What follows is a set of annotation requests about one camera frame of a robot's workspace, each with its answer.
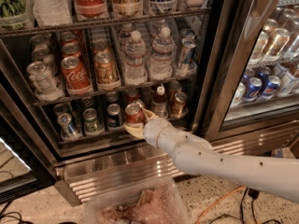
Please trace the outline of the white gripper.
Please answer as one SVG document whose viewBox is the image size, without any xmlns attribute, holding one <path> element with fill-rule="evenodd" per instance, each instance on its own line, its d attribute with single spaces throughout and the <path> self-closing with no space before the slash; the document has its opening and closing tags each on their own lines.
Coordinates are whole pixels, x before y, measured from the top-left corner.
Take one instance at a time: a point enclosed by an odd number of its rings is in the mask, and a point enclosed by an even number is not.
<svg viewBox="0 0 299 224">
<path fill-rule="evenodd" d="M 125 130 L 137 139 L 145 138 L 147 143 L 153 147 L 159 148 L 166 153 L 172 153 L 179 141 L 179 130 L 168 120 L 158 118 L 158 116 L 148 110 L 140 100 L 137 100 L 136 103 L 140 108 L 140 121 L 148 123 L 145 127 L 133 127 L 124 124 Z"/>
</svg>

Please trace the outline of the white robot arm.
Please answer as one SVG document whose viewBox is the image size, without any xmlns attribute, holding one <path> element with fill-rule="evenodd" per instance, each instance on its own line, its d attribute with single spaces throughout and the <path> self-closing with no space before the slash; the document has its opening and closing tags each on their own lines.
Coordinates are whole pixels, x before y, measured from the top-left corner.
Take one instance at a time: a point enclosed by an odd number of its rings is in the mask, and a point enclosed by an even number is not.
<svg viewBox="0 0 299 224">
<path fill-rule="evenodd" d="M 220 154 L 210 143 L 175 128 L 139 102 L 125 107 L 125 130 L 167 153 L 188 175 L 217 176 L 299 203 L 299 160 Z"/>
</svg>

